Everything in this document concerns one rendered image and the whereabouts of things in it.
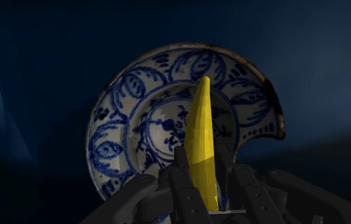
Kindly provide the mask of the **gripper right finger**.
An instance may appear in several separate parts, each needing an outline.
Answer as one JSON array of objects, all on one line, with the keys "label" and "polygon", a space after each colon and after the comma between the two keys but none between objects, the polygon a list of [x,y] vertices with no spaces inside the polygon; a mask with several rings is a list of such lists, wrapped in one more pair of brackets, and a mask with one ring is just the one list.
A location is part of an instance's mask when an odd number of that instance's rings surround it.
[{"label": "gripper right finger", "polygon": [[224,148],[215,149],[215,169],[230,224],[351,224],[350,202],[289,172],[259,179]]}]

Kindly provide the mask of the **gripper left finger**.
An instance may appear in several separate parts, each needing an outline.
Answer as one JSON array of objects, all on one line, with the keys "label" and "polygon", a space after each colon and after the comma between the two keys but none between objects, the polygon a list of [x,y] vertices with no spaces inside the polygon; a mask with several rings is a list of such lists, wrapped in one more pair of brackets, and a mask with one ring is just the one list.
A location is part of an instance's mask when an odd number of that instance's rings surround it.
[{"label": "gripper left finger", "polygon": [[190,178],[182,146],[176,147],[174,164],[161,177],[134,177],[80,224],[158,224],[162,214],[170,215],[171,224],[213,224]]}]

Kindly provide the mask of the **yellow banana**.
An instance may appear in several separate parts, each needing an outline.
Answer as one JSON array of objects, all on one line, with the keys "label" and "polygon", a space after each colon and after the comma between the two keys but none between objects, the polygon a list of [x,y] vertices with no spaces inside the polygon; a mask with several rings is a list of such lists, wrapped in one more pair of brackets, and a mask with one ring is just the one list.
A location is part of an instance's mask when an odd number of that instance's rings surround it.
[{"label": "yellow banana", "polygon": [[210,79],[201,81],[192,101],[184,141],[190,177],[208,211],[218,211]]}]

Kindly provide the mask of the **blue and white patterned plate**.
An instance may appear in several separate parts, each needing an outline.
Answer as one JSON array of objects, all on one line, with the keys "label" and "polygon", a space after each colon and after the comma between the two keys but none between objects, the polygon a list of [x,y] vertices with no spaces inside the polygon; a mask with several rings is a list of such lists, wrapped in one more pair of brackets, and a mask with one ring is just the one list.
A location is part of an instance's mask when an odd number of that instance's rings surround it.
[{"label": "blue and white patterned plate", "polygon": [[[202,77],[210,79],[213,145],[235,164],[243,144],[257,137],[285,137],[281,105],[271,82],[243,57],[203,43],[152,50],[121,70],[94,108],[86,157],[97,191],[106,202],[134,177],[162,176],[184,147],[188,115]],[[216,170],[218,211],[213,224],[230,224],[228,200]]]}]

